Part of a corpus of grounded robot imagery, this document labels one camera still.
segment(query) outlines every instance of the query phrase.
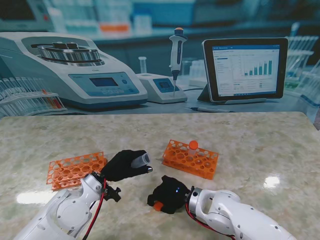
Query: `electronic pipette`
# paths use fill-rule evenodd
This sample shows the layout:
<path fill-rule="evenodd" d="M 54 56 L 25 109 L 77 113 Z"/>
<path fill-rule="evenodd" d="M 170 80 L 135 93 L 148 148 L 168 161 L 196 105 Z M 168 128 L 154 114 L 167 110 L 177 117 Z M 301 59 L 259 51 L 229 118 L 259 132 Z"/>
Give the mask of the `electronic pipette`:
<path fill-rule="evenodd" d="M 188 38 L 184 35 L 184 30 L 181 27 L 177 27 L 174 30 L 174 35 L 169 37 L 169 39 L 172 41 L 172 49 L 171 49 L 171 73 L 173 76 L 173 96 L 175 96 L 176 91 L 176 81 L 178 74 L 181 69 L 181 61 L 182 61 L 182 47 L 185 41 L 188 40 Z"/>

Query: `bar chart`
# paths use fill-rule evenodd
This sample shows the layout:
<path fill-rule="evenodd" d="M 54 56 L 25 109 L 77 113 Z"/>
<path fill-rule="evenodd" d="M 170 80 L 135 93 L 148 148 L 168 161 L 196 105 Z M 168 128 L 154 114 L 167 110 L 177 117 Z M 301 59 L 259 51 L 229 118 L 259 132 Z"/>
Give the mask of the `bar chart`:
<path fill-rule="evenodd" d="M 258 61 L 258 62 L 246 62 L 244 65 L 243 76 L 261 76 L 272 75 L 272 60 Z"/>

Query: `table surface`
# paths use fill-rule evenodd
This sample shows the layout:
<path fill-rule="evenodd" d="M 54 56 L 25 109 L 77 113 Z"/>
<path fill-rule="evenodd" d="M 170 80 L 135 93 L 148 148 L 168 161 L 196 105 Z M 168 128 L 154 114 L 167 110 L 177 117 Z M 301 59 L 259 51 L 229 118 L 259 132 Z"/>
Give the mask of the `table surface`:
<path fill-rule="evenodd" d="M 55 194 L 46 185 L 50 161 L 99 151 L 111 159 L 124 149 L 146 150 L 154 171 L 111 183 L 122 199 L 104 202 L 91 240 L 225 239 L 183 209 L 168 215 L 146 204 L 163 175 L 188 188 L 233 191 L 298 240 L 319 239 L 320 138 L 299 112 L 5 117 L 0 136 L 2 240 L 12 239 Z M 197 140 L 220 153 L 213 180 L 162 165 L 170 139 Z"/>

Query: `white equipment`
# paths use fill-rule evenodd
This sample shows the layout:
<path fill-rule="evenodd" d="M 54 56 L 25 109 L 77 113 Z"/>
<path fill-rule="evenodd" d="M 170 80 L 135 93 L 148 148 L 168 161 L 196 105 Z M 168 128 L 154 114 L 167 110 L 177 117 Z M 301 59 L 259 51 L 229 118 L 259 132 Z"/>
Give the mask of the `white equipment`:
<path fill-rule="evenodd" d="M 140 73 L 137 76 L 148 92 L 148 102 L 171 104 L 185 102 L 188 99 L 181 88 L 174 87 L 172 77 L 151 73 Z"/>
<path fill-rule="evenodd" d="M 148 99 L 146 89 L 130 67 L 100 51 L 85 37 L 1 32 L 0 64 L 1 59 L 8 75 L 42 78 L 63 103 L 78 108 L 139 105 Z"/>
<path fill-rule="evenodd" d="M 208 213 L 205 205 L 212 201 Z M 276 221 L 254 207 L 240 202 L 240 197 L 228 190 L 195 188 L 190 195 L 189 211 L 215 231 L 236 240 L 296 240 Z"/>
<path fill-rule="evenodd" d="M 91 219 L 90 205 L 102 194 L 102 184 L 91 174 L 75 191 L 60 190 L 14 240 L 75 240 Z"/>
<path fill-rule="evenodd" d="M 181 69 L 183 44 L 188 40 L 188 38 L 184 35 L 184 30 L 181 27 L 177 27 L 174 30 L 174 35 L 169 37 L 169 39 L 172 41 L 171 61 L 169 67 L 171 68 L 173 77 L 173 96 L 175 96 L 176 81 Z"/>

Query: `orange cap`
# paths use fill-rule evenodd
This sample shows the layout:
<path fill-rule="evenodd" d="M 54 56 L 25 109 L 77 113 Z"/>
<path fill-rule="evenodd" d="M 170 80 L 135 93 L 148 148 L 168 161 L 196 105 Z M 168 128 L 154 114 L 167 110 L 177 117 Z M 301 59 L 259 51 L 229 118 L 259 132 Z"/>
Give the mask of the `orange cap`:
<path fill-rule="evenodd" d="M 192 140 L 190 143 L 189 143 L 189 148 L 192 149 L 192 150 L 196 150 L 198 148 L 198 142 L 195 141 L 195 140 Z"/>
<path fill-rule="evenodd" d="M 162 207 L 164 206 L 164 204 L 160 201 L 157 201 L 154 205 L 153 205 L 153 208 L 154 210 L 160 212 Z"/>

